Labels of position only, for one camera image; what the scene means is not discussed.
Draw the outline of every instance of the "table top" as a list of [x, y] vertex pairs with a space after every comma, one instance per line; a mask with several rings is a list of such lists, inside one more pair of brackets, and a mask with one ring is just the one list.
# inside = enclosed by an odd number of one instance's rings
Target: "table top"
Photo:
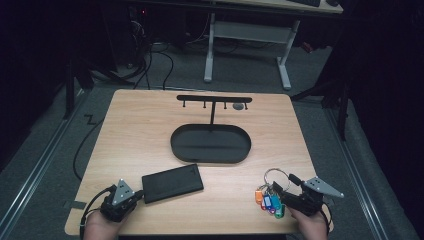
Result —
[[[204, 190], [151, 204], [139, 201], [121, 229], [121, 235], [160, 234], [260, 234], [298, 232], [286, 210], [276, 219], [261, 210], [254, 199], [270, 168], [280, 168], [300, 179], [315, 176], [290, 98], [283, 94], [118, 90], [115, 92], [99, 133], [76, 201], [90, 202], [106, 187], [124, 179], [134, 190], [142, 188], [141, 177], [188, 165], [176, 158], [170, 138], [188, 123], [209, 123], [211, 104], [183, 103], [177, 95], [251, 97], [248, 109], [216, 104], [215, 124], [236, 125], [251, 138], [245, 160], [237, 164], [199, 163]], [[268, 176], [280, 185], [283, 174]], [[289, 192], [299, 194], [292, 184]], [[100, 197], [93, 208], [99, 207]], [[83, 210], [72, 209], [65, 226], [69, 235], [79, 234]]]
[[215, 0], [215, 2], [249, 4], [262, 7], [285, 8], [291, 10], [311, 11], [320, 13], [337, 13], [343, 12], [340, 4], [337, 7], [330, 6], [325, 0], [321, 0], [319, 7], [308, 6], [305, 4], [290, 2], [287, 0]]

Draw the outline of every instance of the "colorful key tag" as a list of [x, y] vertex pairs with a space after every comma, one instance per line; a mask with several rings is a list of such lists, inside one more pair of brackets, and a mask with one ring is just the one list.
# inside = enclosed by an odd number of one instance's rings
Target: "colorful key tag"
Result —
[[258, 189], [255, 191], [255, 201], [257, 204], [261, 205], [264, 200], [264, 195], [262, 194], [262, 190]]
[[271, 196], [271, 204], [272, 204], [272, 207], [275, 208], [275, 210], [278, 210], [281, 208], [281, 202], [277, 195]]
[[264, 199], [262, 199], [262, 203], [261, 203], [261, 209], [262, 210], [266, 210], [266, 207], [265, 207], [265, 200]]
[[272, 208], [271, 197], [268, 194], [264, 195], [264, 204], [265, 204], [266, 210], [271, 210]]
[[281, 207], [280, 209], [275, 210], [274, 216], [277, 219], [284, 217], [284, 208]]

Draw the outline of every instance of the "key ring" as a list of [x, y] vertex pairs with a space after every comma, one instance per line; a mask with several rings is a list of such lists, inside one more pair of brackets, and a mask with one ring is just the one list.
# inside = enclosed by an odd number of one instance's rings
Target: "key ring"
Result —
[[267, 186], [272, 186], [272, 184], [269, 184], [269, 183], [268, 183], [268, 179], [267, 179], [267, 175], [268, 175], [268, 173], [269, 173], [269, 172], [271, 172], [271, 171], [278, 171], [278, 172], [281, 172], [281, 173], [283, 173], [284, 175], [286, 175], [286, 177], [287, 177], [287, 181], [288, 181], [288, 184], [287, 184], [287, 187], [286, 187], [285, 189], [283, 189], [283, 191], [287, 191], [287, 190], [289, 190], [289, 188], [290, 188], [289, 175], [287, 175], [287, 173], [286, 173], [286, 172], [284, 172], [283, 170], [281, 170], [281, 169], [279, 169], [279, 168], [271, 168], [271, 169], [268, 169], [268, 170], [265, 172], [265, 174], [264, 174], [264, 181], [265, 181], [265, 185], [267, 185]]

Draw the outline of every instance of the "white desk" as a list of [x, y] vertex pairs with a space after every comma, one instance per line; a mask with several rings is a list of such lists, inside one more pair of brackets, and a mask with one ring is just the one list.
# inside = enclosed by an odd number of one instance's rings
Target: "white desk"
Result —
[[[293, 3], [285, 0], [216, 0], [215, 2], [249, 4], [261, 7], [284, 8], [299, 11], [313, 11], [320, 13], [337, 13], [343, 12], [339, 6], [332, 7], [325, 0], [321, 0], [320, 6], [311, 7], [303, 4]], [[277, 58], [277, 66], [280, 71], [281, 81], [286, 90], [291, 89], [290, 79], [287, 74], [286, 61], [289, 56], [290, 49], [296, 37], [300, 21], [296, 20], [291, 27], [271, 27], [255, 24], [244, 24], [234, 22], [215, 21], [215, 14], [211, 14], [210, 31], [209, 31], [209, 48], [206, 56], [205, 66], [205, 82], [212, 81], [213, 73], [213, 45], [215, 37], [242, 39], [250, 41], [262, 41], [285, 44], [285, 48], [281, 57]]]

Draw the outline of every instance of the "human hand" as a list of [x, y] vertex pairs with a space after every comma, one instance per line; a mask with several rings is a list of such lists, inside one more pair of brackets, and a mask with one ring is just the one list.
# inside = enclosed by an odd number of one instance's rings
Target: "human hand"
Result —
[[114, 240], [127, 218], [121, 222], [107, 220], [99, 210], [95, 210], [87, 217], [84, 240]]
[[302, 235], [308, 240], [327, 240], [327, 222], [325, 221], [324, 216], [317, 212], [315, 215], [310, 217], [299, 212], [296, 209], [289, 208], [289, 211], [299, 222], [299, 230]]

